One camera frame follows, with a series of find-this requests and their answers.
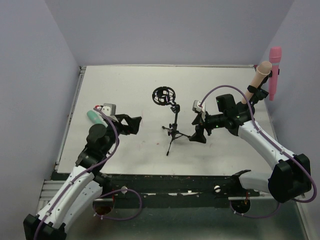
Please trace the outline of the mint green toy microphone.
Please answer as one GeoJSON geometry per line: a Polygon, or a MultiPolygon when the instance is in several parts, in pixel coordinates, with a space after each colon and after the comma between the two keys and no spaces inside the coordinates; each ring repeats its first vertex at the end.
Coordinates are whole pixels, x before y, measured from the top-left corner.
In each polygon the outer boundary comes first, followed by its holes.
{"type": "Polygon", "coordinates": [[[102,124],[105,127],[108,125],[104,122],[104,120],[93,110],[89,110],[86,113],[88,119],[95,125],[95,124],[102,124]]]}

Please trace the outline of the black tripod shock-mount stand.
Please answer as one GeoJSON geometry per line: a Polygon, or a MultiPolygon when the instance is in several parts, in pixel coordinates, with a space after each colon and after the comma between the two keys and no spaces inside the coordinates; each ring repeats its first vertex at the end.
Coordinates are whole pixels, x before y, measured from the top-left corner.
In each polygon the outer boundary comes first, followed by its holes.
{"type": "Polygon", "coordinates": [[[152,92],[152,100],[158,106],[170,106],[170,110],[174,113],[174,122],[170,123],[168,127],[162,126],[163,130],[167,131],[169,137],[171,137],[166,156],[169,155],[172,142],[178,138],[186,137],[190,138],[190,135],[184,134],[178,130],[178,115],[181,110],[180,105],[176,103],[176,93],[168,86],[157,87],[152,92]]]}

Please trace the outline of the beige toy microphone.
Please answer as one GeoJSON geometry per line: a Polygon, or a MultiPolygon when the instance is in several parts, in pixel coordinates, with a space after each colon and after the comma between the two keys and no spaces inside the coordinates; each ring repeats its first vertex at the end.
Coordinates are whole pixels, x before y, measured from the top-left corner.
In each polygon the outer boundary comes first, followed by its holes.
{"type": "Polygon", "coordinates": [[[245,104],[252,96],[258,91],[259,85],[262,83],[265,77],[267,77],[272,70],[272,64],[269,61],[263,61],[255,69],[255,75],[247,87],[245,97],[242,98],[241,103],[245,104]]]}

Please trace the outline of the pink toy microphone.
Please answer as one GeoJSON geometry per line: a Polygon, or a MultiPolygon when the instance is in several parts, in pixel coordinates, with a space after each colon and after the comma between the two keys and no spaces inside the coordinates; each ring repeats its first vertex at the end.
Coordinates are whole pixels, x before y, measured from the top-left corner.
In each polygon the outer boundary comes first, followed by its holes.
{"type": "Polygon", "coordinates": [[[274,46],[270,48],[269,51],[269,62],[272,64],[271,72],[272,75],[268,79],[268,92],[269,100],[273,101],[277,91],[278,75],[279,75],[279,65],[282,59],[282,47],[274,46]]]}

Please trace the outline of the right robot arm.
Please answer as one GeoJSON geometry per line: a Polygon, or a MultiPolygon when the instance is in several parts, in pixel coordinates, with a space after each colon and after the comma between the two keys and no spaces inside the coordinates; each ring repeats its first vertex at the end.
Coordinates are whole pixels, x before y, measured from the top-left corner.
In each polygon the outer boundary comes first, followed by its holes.
{"type": "Polygon", "coordinates": [[[210,115],[201,101],[193,102],[192,110],[197,116],[192,122],[195,133],[189,138],[191,142],[205,144],[207,140],[204,133],[211,135],[212,130],[225,128],[253,147],[272,170],[271,174],[252,170],[238,172],[235,177],[243,189],[269,193],[279,203],[285,203],[311,190],[312,183],[308,177],[311,169],[307,156],[287,150],[268,135],[252,120],[248,105],[236,103],[232,94],[217,96],[216,102],[219,111],[216,115],[210,115]]]}

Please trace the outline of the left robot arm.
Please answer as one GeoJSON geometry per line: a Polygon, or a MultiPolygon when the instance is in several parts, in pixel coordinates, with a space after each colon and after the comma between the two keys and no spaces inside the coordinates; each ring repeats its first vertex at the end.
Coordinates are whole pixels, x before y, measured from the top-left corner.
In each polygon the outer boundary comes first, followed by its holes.
{"type": "Polygon", "coordinates": [[[75,220],[98,198],[107,183],[100,170],[115,153],[119,135],[136,135],[142,117],[105,117],[108,125],[92,125],[75,166],[54,197],[36,215],[23,221],[27,240],[64,240],[75,220]]]}

